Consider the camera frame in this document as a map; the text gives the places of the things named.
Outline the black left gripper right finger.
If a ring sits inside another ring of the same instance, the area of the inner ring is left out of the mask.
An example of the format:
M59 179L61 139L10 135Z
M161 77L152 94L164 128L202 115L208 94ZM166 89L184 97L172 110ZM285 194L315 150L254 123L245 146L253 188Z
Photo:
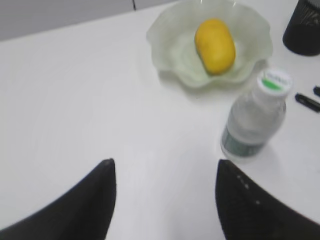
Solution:
M318 240L320 225L252 181L230 160L217 165L215 203L227 240Z

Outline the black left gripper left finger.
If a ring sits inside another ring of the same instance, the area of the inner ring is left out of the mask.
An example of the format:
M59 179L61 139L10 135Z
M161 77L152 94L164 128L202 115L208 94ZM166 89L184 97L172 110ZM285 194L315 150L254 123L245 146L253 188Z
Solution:
M104 240L117 197L112 158L101 161L64 195L0 231L2 240Z

